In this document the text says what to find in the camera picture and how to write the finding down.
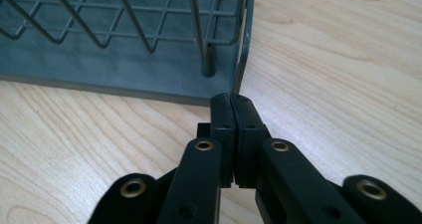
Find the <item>metal rivet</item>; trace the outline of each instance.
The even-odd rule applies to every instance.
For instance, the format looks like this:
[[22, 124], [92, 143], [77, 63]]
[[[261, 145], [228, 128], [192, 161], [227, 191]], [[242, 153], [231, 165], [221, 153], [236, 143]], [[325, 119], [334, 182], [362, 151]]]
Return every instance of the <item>metal rivet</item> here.
[[356, 184], [357, 189], [365, 196], [375, 200], [384, 200], [387, 197], [387, 193], [384, 189], [378, 186], [376, 183], [369, 180], [361, 180]]
[[126, 198], [136, 197], [146, 190], [146, 183], [140, 178], [127, 181], [121, 188], [120, 194]]
[[275, 151], [288, 151], [289, 150], [289, 146], [287, 144], [285, 144], [283, 142], [279, 142], [279, 141], [272, 142], [271, 147]]
[[208, 151], [211, 150], [214, 147], [214, 144], [209, 141], [200, 141], [195, 144], [195, 148], [201, 151]]

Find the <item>black clamp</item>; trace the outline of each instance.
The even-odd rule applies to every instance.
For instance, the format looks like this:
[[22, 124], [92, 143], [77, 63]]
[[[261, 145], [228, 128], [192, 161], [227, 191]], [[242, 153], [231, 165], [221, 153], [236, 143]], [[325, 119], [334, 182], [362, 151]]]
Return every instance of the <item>black clamp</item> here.
[[422, 223], [422, 213], [378, 179], [327, 181], [292, 143], [271, 138], [251, 100], [229, 94], [211, 99], [211, 122], [198, 123], [176, 169], [157, 180], [122, 177], [90, 223], [218, 223], [220, 188], [233, 180], [256, 189], [265, 223]]

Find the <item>wire basket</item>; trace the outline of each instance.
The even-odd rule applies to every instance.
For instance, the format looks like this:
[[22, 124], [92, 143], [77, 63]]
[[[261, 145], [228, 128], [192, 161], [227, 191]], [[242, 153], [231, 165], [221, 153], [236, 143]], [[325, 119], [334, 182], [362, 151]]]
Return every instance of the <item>wire basket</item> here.
[[254, 0], [0, 0], [0, 79], [206, 105], [238, 93]]

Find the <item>wood grain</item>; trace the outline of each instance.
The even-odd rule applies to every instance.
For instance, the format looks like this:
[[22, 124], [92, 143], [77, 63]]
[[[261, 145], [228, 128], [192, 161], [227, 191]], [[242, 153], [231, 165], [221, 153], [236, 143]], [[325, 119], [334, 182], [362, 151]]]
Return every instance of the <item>wood grain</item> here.
[[[256, 0], [241, 94], [329, 180], [422, 209], [422, 0]], [[0, 82], [0, 223], [86, 223], [119, 177], [175, 167], [207, 108]], [[262, 223], [223, 190], [220, 223]]]

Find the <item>wooden table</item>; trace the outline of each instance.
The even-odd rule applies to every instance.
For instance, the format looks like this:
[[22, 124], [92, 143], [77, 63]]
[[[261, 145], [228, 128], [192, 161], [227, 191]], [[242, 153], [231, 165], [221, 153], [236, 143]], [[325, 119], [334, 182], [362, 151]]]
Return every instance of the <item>wooden table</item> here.
[[[329, 180], [422, 209], [422, 0], [256, 0], [241, 94]], [[174, 168], [209, 109], [0, 82], [0, 223], [86, 223], [110, 185]], [[220, 223], [261, 223], [223, 190]]]

